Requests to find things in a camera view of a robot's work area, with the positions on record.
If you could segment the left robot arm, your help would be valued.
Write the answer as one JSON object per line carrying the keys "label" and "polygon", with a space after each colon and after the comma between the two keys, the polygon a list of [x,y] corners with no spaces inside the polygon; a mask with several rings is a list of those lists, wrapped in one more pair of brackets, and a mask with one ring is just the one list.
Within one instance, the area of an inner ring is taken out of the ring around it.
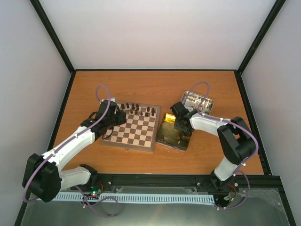
{"label": "left robot arm", "polygon": [[105,135],[108,130],[126,123],[126,113],[115,98],[102,100],[97,112],[93,112],[67,139],[42,155],[29,157],[22,186],[44,202],[53,200],[60,191],[83,185],[94,189],[98,184],[97,171],[92,167],[80,166],[63,170],[65,165],[80,151]]}

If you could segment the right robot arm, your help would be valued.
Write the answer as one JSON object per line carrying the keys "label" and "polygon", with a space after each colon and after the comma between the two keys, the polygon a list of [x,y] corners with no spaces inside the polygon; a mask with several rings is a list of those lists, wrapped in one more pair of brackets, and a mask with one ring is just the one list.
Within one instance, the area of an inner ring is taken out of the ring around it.
{"label": "right robot arm", "polygon": [[238,169],[258,153],[258,141],[241,117],[224,119],[197,110],[190,112],[182,102],[171,106],[171,111],[175,116],[176,130],[187,136],[194,130],[201,130],[219,138],[224,157],[211,173],[209,182],[216,192],[224,190]]}

